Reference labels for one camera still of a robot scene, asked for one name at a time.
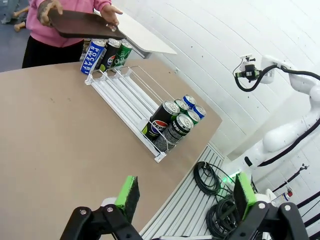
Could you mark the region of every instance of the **person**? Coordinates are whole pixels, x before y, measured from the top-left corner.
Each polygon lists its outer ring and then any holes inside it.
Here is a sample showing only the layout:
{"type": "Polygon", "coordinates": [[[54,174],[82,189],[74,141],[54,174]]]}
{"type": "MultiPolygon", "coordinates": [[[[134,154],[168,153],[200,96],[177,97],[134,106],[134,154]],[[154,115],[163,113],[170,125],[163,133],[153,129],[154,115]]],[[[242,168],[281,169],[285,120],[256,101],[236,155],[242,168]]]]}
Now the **person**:
{"type": "MultiPolygon", "coordinates": [[[[12,14],[12,16],[13,16],[14,18],[18,18],[21,14],[27,13],[28,11],[29,11],[29,6],[21,9],[20,11],[15,11],[15,12],[12,14]]],[[[21,22],[18,23],[18,24],[15,24],[15,25],[13,26],[14,30],[15,30],[17,33],[20,32],[21,29],[23,29],[23,28],[26,27],[26,20],[27,20],[26,16],[23,16],[22,19],[21,19],[21,22]]]]}
{"type": "Polygon", "coordinates": [[[116,14],[122,14],[111,5],[111,0],[29,0],[29,7],[26,27],[31,33],[22,68],[78,62],[81,57],[83,38],[60,36],[51,26],[48,17],[50,9],[55,8],[62,15],[63,10],[93,13],[95,8],[107,22],[114,25],[119,24],[116,14]]]}

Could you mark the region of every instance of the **bolt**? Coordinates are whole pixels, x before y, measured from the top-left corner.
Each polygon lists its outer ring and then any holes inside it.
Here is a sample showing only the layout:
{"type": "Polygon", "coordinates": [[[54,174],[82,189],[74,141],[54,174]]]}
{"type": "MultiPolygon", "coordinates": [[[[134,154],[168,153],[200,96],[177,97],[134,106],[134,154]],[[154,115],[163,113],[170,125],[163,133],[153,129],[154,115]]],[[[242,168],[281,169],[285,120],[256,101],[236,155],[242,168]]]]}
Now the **bolt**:
{"type": "Polygon", "coordinates": [[[266,207],[266,205],[264,203],[259,203],[259,208],[260,209],[264,209],[266,207]]]}

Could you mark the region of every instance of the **black pants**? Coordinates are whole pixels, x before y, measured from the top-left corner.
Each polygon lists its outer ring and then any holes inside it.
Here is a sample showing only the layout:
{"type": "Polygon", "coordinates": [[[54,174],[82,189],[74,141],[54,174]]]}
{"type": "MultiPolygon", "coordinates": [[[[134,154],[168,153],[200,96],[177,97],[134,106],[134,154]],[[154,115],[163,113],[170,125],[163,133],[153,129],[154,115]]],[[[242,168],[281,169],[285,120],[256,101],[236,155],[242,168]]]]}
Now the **black pants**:
{"type": "Polygon", "coordinates": [[[30,36],[26,45],[22,68],[78,62],[83,46],[83,40],[66,47],[50,46],[30,36]]]}

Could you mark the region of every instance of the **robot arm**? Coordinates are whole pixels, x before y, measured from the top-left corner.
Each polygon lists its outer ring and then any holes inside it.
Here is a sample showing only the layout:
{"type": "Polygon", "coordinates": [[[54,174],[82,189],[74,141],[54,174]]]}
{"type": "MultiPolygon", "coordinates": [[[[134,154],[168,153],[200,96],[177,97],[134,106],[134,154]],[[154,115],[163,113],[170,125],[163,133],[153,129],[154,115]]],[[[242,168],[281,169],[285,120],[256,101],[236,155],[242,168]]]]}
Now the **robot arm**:
{"type": "Polygon", "coordinates": [[[320,125],[320,81],[318,81],[320,76],[312,72],[297,71],[291,64],[268,55],[262,57],[261,67],[263,70],[258,70],[254,65],[255,59],[250,59],[250,57],[250,54],[241,57],[242,62],[239,66],[241,72],[234,75],[236,84],[241,90],[251,92],[260,83],[272,83],[275,79],[275,69],[280,69],[288,73],[290,84],[294,90],[309,96],[311,108],[300,119],[269,131],[263,139],[245,151],[244,154],[224,166],[225,172],[231,176],[243,171],[247,173],[249,178],[251,178],[252,170],[273,163],[291,151],[301,140],[304,139],[304,142],[307,142],[320,131],[317,129],[320,125]],[[247,78],[249,82],[256,82],[253,87],[244,88],[238,78],[247,78]],[[279,154],[272,157],[280,150],[282,151],[279,154]]]}

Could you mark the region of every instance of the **tabletop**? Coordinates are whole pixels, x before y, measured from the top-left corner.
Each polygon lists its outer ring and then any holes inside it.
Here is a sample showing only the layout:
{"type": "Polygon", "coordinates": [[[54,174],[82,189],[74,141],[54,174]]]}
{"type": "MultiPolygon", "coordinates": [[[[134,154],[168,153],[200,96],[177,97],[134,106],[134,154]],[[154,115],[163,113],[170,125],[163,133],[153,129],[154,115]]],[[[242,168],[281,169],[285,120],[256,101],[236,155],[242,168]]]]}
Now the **tabletop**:
{"type": "Polygon", "coordinates": [[[140,231],[205,148],[221,118],[163,63],[128,61],[207,110],[160,163],[92,86],[80,62],[0,73],[0,233],[6,240],[57,240],[74,208],[97,209],[138,176],[140,231]]]}
{"type": "MultiPolygon", "coordinates": [[[[94,9],[94,13],[100,15],[100,12],[94,9]]],[[[127,36],[136,46],[149,53],[177,54],[171,47],[165,44],[160,38],[146,29],[131,16],[123,12],[116,16],[119,20],[119,30],[127,36]]]]}

